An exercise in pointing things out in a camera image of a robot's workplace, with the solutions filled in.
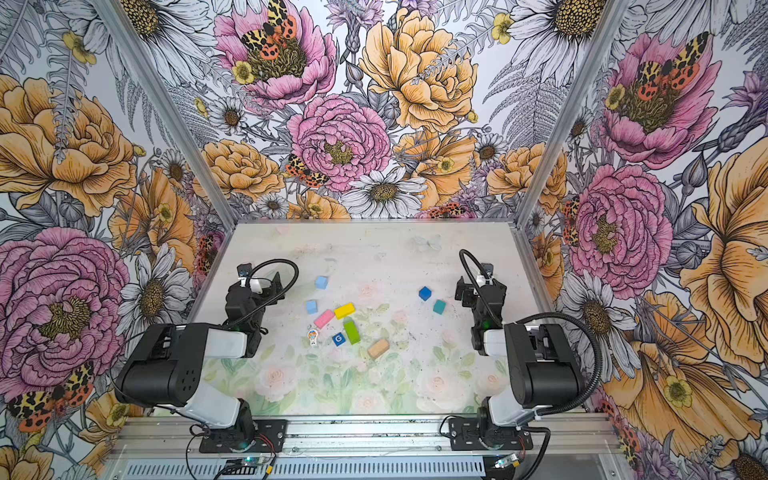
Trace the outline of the yellow rectangular block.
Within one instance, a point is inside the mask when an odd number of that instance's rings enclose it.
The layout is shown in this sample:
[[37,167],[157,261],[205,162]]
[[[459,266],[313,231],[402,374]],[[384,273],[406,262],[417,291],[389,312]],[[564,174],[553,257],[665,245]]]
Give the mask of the yellow rectangular block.
[[355,305],[353,303],[347,303],[344,304],[334,310],[334,315],[336,319],[344,319],[356,312]]

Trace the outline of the teal cube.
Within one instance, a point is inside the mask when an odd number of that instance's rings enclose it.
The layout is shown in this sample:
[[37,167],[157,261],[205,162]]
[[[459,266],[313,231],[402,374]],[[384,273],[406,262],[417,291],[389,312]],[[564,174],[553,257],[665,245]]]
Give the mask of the teal cube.
[[433,312],[438,315],[443,315],[446,309],[446,302],[443,300],[436,300],[433,305]]

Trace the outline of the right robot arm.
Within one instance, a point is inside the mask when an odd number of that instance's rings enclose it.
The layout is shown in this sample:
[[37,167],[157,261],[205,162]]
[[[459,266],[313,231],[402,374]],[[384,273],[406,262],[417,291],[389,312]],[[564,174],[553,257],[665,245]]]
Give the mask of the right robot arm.
[[485,398],[478,411],[485,431],[521,430],[532,420],[571,410],[590,395],[564,327],[595,336],[576,318],[560,313],[533,314],[505,323],[502,310],[507,286],[494,277],[494,267],[481,263],[466,250],[460,252],[465,275],[457,281],[455,299],[472,313],[470,339],[482,356],[506,362],[509,385]]

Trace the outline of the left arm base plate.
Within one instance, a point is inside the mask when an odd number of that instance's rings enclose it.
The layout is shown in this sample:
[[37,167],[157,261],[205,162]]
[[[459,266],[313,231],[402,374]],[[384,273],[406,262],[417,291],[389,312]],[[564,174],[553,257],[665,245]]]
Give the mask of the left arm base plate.
[[287,420],[256,419],[245,429],[214,429],[201,440],[204,454],[280,453],[286,439]]

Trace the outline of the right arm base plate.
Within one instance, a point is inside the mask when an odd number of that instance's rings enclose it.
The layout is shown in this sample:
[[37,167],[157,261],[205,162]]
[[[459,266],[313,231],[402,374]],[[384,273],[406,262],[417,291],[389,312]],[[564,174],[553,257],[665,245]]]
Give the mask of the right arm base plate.
[[533,448],[527,432],[514,427],[499,427],[477,416],[447,416],[439,433],[450,441],[452,451],[528,451]]

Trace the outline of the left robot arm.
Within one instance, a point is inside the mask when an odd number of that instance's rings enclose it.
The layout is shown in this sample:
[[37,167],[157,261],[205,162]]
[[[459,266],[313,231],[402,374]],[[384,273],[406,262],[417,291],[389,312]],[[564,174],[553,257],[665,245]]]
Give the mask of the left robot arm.
[[299,268],[291,260],[271,259],[246,271],[225,296],[219,324],[157,324],[137,337],[122,370],[113,380],[116,398],[143,408],[161,408],[197,421],[209,431],[233,431],[252,437],[255,427],[248,402],[223,394],[203,379],[208,359],[255,356],[268,329],[263,317],[295,285]]

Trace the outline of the green rectangular block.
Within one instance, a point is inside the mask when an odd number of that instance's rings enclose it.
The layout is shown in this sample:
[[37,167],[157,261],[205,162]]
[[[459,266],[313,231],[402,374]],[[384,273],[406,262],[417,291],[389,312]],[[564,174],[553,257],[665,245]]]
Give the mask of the green rectangular block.
[[350,344],[355,345],[360,342],[360,332],[354,321],[345,321],[343,324],[346,337]]

